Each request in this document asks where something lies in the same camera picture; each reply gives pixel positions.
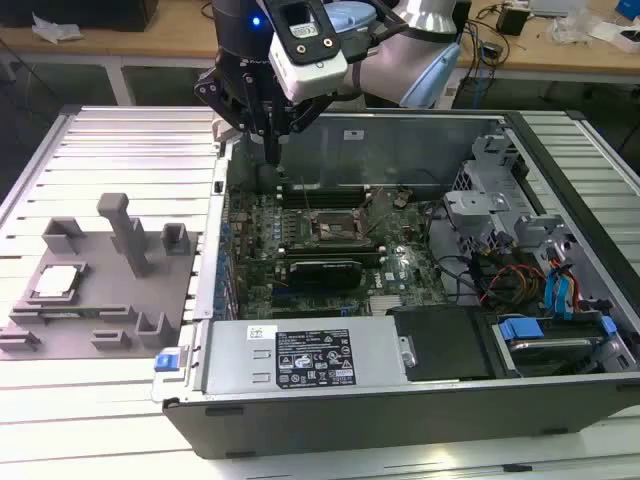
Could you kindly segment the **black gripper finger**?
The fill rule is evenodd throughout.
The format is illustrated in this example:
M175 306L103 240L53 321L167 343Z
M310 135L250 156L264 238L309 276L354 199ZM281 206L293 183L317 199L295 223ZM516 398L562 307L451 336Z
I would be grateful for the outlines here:
M331 104L329 95L321 95L294 104L282 92L274 95L274 148L280 150L280 140L291 132L306 129Z
M280 146L273 121L278 88L271 70L224 72L211 68L199 77L194 93L234 129L261 140L268 164L279 163Z

